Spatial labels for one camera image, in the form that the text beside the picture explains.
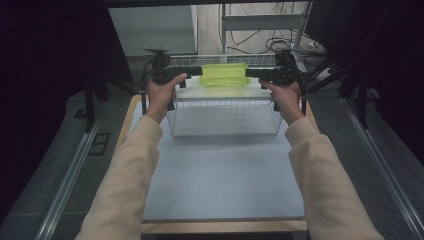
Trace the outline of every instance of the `person's right hand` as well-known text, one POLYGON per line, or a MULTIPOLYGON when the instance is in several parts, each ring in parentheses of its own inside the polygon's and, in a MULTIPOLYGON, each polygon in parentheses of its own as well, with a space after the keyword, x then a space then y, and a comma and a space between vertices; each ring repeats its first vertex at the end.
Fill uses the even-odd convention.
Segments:
POLYGON ((304 117, 299 107, 300 87, 297 82, 286 87, 279 87, 262 79, 259 79, 259 83, 271 90, 271 98, 280 107, 281 117, 288 125, 304 117))
POLYGON ((175 86, 183 82, 187 78, 187 74, 183 73, 176 76, 172 81, 165 85, 159 85, 150 81, 147 85, 147 94, 149 95, 149 108, 146 116, 152 118, 157 123, 161 123, 162 119, 168 112, 168 103, 170 99, 175 99, 175 86))

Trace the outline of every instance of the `metal wire basket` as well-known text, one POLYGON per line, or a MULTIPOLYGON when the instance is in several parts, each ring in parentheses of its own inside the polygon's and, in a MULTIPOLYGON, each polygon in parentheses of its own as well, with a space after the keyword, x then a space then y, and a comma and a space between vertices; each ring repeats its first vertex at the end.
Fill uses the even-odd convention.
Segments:
MULTIPOLYGON (((170 66, 223 62, 275 67, 274 55, 175 56, 170 66)), ((187 89, 177 89, 177 96, 175 110, 168 112, 175 137, 275 135, 280 128, 282 118, 273 111, 269 91, 260 89, 257 81, 246 88, 204 89, 192 79, 187 80, 187 89)))

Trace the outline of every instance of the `cable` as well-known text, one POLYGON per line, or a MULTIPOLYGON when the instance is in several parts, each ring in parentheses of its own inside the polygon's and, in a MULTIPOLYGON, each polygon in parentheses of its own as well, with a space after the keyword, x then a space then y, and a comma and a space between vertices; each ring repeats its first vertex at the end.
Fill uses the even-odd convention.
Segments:
POLYGON ((236 50, 236 51, 239 51, 239 52, 242 52, 242 53, 246 53, 246 54, 263 54, 263 53, 266 53, 269 50, 271 50, 270 48, 268 48, 266 51, 263 51, 263 52, 260 52, 260 53, 250 53, 250 52, 245 52, 245 51, 238 49, 238 48, 233 48, 233 47, 227 47, 227 48, 233 49, 233 50, 236 50))
POLYGON ((285 45, 287 45, 287 46, 290 46, 290 44, 291 43, 293 43, 293 41, 292 40, 290 40, 290 39, 287 39, 287 38, 285 38, 285 37, 273 37, 273 38, 270 38, 270 39, 268 39, 266 42, 265 42, 265 46, 267 47, 267 48, 270 48, 270 49, 272 49, 274 52, 278 52, 278 50, 277 49, 275 49, 273 46, 275 45, 275 44, 285 44, 285 45))
POLYGON ((242 3, 242 4, 241 4, 241 9, 243 10, 244 14, 248 15, 248 14, 247 14, 247 12, 246 12, 246 10, 244 10, 243 5, 244 5, 244 4, 242 3))
POLYGON ((219 35, 219 41, 222 43, 222 37, 221 37, 221 4, 218 4, 218 35, 219 35))
POLYGON ((271 9, 271 12, 269 13, 269 14, 271 14, 272 13, 272 11, 274 11, 274 9, 276 9, 277 8, 277 6, 278 6, 278 2, 275 4, 275 6, 271 9))
POLYGON ((306 58, 308 58, 308 57, 317 57, 317 56, 309 55, 309 56, 304 56, 303 57, 303 62, 305 62, 309 66, 311 66, 311 67, 317 67, 317 66, 319 66, 321 64, 321 63, 320 64, 312 64, 312 63, 308 62, 308 60, 306 60, 306 58))
MULTIPOLYGON (((294 2, 292 2, 292 12, 290 14, 293 14, 293 9, 294 9, 294 2)), ((293 30, 290 29, 290 41, 293 42, 293 30)))
POLYGON ((247 40, 249 40, 251 37, 253 37, 254 35, 256 35, 260 31, 262 31, 262 30, 257 30, 256 32, 252 33, 249 37, 247 37, 246 39, 244 39, 243 41, 241 41, 239 43, 236 43, 236 41, 234 40, 234 37, 233 37, 233 31, 231 31, 231 39, 233 40, 234 44, 238 46, 238 45, 246 42, 247 40))
POLYGON ((303 76, 304 77, 311 77, 313 76, 315 73, 317 73, 318 71, 322 71, 323 69, 325 69, 328 65, 330 65, 331 60, 329 58, 329 56, 326 56, 325 60, 322 61, 315 69, 314 71, 310 72, 310 73, 306 73, 303 76))
POLYGON ((284 8, 284 5, 285 5, 286 3, 285 2, 283 2, 283 4, 281 5, 281 9, 280 9, 280 15, 281 15, 281 13, 283 12, 283 8, 284 8))

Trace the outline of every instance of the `beige sleeve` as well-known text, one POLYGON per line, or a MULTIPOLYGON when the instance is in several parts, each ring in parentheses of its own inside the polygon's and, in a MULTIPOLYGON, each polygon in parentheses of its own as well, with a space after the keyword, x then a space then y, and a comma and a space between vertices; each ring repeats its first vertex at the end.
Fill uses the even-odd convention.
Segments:
POLYGON ((313 240, 383 239, 374 228, 328 137, 307 118, 286 131, 290 162, 313 240))
POLYGON ((142 117, 112 158, 76 239, 140 239, 140 222, 158 161, 160 126, 142 117))

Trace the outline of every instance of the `metal bar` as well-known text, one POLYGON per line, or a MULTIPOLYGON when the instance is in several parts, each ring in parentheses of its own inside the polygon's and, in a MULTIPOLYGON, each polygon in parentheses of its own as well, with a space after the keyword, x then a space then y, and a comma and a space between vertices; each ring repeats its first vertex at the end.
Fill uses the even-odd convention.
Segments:
POLYGON ((100 103, 98 117, 96 118, 97 120, 94 123, 93 128, 90 130, 90 132, 83 135, 75 156, 68 167, 68 171, 66 172, 65 177, 60 184, 59 190, 57 191, 49 210, 47 211, 46 217, 44 218, 43 223, 38 230, 35 240, 49 240, 52 238, 63 210, 65 209, 69 195, 71 194, 75 185, 75 181, 78 177, 81 167, 84 164, 85 157, 87 156, 91 142, 93 141, 97 129, 99 128, 100 122, 102 120, 104 105, 105 103, 100 103))
POLYGON ((300 57, 299 52, 293 51, 292 55, 294 56, 294 59, 296 61, 297 68, 299 68, 299 70, 303 73, 308 72, 308 70, 306 70, 305 64, 303 63, 302 57, 300 57))
POLYGON ((227 16, 225 28, 227 31, 297 29, 302 19, 301 14, 227 16))
POLYGON ((357 104, 357 117, 359 122, 362 124, 364 129, 368 129, 367 122, 365 120, 366 114, 366 104, 367 104, 367 85, 366 78, 364 76, 363 71, 360 72, 352 72, 351 77, 359 78, 358 83, 358 104, 357 104))
POLYGON ((419 214, 417 213, 417 210, 414 208, 408 196, 405 194, 399 182, 396 180, 396 177, 384 159, 383 154, 375 144, 370 132, 362 128, 361 123, 356 119, 355 107, 346 99, 341 99, 341 101, 345 105, 346 111, 352 120, 354 127, 356 128, 360 138, 370 153, 381 178, 386 184, 387 189, 389 190, 393 200, 404 217, 406 224, 409 226, 415 239, 423 240, 424 226, 419 214))
POLYGON ((70 6, 106 6, 109 8, 129 8, 129 7, 156 7, 156 6, 181 6, 181 5, 205 5, 205 4, 225 4, 225 3, 268 3, 269 0, 62 0, 55 4, 70 6))
POLYGON ((309 11, 311 9, 312 2, 308 2, 303 9, 302 15, 300 15, 300 21, 297 28, 296 39, 294 40, 293 47, 298 48, 300 46, 300 40, 302 39, 303 32, 305 31, 306 22, 308 21, 309 11))
POLYGON ((330 83, 332 83, 332 82, 334 82, 334 81, 336 81, 336 80, 340 79, 343 75, 345 75, 347 72, 349 72, 349 71, 352 69, 352 67, 353 67, 353 64, 351 63, 351 64, 349 64, 349 65, 347 65, 347 66, 343 67, 343 68, 342 68, 342 69, 340 69, 339 71, 337 71, 337 72, 335 72, 335 73, 330 74, 330 76, 326 77, 324 80, 322 80, 322 81, 318 82, 317 84, 313 85, 312 87, 308 88, 308 89, 307 89, 307 92, 308 92, 308 93, 316 92, 316 91, 318 91, 319 89, 321 89, 321 88, 323 88, 323 87, 327 86, 328 84, 330 84, 330 83))
POLYGON ((225 18, 225 4, 222 4, 222 16, 221 16, 221 45, 222 54, 227 54, 227 20, 225 18))
POLYGON ((84 79, 84 94, 85 94, 85 108, 87 110, 87 126, 85 132, 88 133, 94 124, 94 105, 93 105, 93 88, 91 86, 91 78, 84 79))

